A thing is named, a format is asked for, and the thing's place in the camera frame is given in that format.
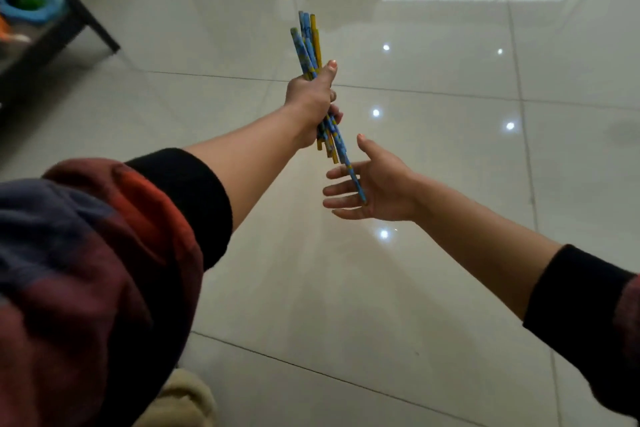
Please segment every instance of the glossy tile floor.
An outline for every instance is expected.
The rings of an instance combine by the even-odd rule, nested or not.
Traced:
[[[550,237],[640,271],[637,0],[96,0],[0,133],[3,178],[129,158],[282,104],[315,11],[358,132]],[[182,359],[225,425],[631,426],[415,227],[321,207],[300,152],[204,280]]]

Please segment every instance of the person's right hand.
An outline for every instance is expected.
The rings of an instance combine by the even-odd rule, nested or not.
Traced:
[[[362,203],[355,183],[349,179],[323,189],[324,196],[331,196],[324,200],[324,207],[331,208],[333,214],[344,220],[412,220],[417,208],[411,191],[414,176],[412,170],[394,154],[361,133],[358,134],[358,147],[371,159],[352,164],[356,175],[360,176],[360,185],[367,203]],[[349,176],[349,173],[341,165],[331,169],[326,176],[329,179],[339,179]]]

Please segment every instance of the forearm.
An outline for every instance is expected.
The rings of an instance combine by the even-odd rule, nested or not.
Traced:
[[[561,245],[437,181],[415,176],[410,187],[414,221],[523,319],[534,286]]]
[[[185,148],[223,184],[234,231],[297,152],[300,131],[293,113],[283,107],[243,128]]]

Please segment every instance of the black sleeve cuff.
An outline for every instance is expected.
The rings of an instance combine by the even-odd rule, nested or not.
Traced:
[[[524,327],[597,382],[621,343],[613,315],[632,273],[564,246],[531,293]]]
[[[191,225],[204,257],[212,268],[227,251],[233,219],[227,191],[198,158],[182,149],[162,149],[126,163],[173,201]]]

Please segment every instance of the bundle of sticks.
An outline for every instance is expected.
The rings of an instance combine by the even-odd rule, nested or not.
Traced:
[[[316,27],[316,15],[309,14],[308,12],[300,11],[298,13],[300,18],[300,30],[297,27],[291,28],[291,37],[293,38],[293,44],[296,47],[296,53],[300,60],[300,67],[302,68],[302,74],[308,80],[317,78],[318,71],[322,68],[322,52],[320,50],[320,34]],[[364,195],[364,191],[360,187],[360,182],[356,177],[349,158],[347,157],[347,148],[344,145],[344,140],[338,129],[338,124],[335,122],[333,115],[328,113],[324,120],[318,125],[317,128],[317,148],[322,150],[322,144],[326,148],[326,155],[333,159],[333,163],[344,164],[349,172],[349,176],[355,182],[358,194],[364,203],[367,202],[367,198]]]

